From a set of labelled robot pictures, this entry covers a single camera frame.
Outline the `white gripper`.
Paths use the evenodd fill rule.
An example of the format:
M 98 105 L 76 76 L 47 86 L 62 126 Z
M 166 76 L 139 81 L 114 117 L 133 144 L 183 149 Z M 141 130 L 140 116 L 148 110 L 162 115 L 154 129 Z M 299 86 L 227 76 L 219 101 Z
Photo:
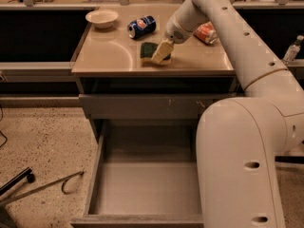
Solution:
M 191 32 L 184 30 L 175 16 L 172 16 L 165 27 L 164 36 L 168 40 L 159 43 L 152 55 L 152 62 L 157 65 L 167 65 L 170 63 L 169 56 L 174 49 L 174 44 L 183 44 L 192 35 Z

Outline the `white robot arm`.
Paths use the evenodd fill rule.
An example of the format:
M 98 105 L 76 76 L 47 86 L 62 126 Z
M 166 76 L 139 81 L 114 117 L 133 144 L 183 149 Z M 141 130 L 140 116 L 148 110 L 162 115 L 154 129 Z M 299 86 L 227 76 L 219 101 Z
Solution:
M 275 156 L 304 140 L 304 90 L 230 0 L 185 0 L 152 60 L 211 21 L 244 91 L 210 105 L 197 128 L 204 228 L 285 228 Z

